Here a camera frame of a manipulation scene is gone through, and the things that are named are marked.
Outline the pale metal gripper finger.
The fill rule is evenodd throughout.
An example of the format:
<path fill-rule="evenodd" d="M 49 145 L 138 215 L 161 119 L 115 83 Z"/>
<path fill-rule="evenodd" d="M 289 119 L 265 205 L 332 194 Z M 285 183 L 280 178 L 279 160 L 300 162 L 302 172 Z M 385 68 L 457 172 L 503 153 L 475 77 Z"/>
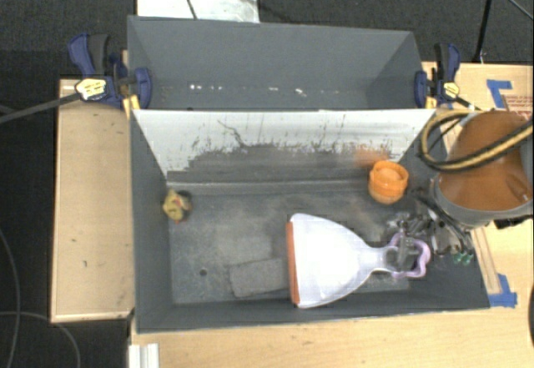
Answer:
<path fill-rule="evenodd" d="M 397 244 L 395 256 L 396 270 L 412 270 L 419 256 L 416 240 L 411 237 L 401 237 Z"/>
<path fill-rule="evenodd" d="M 392 215 L 385 223 L 386 234 L 392 236 L 393 234 L 402 232 L 406 229 L 410 220 L 411 214 L 408 212 L 398 212 Z"/>

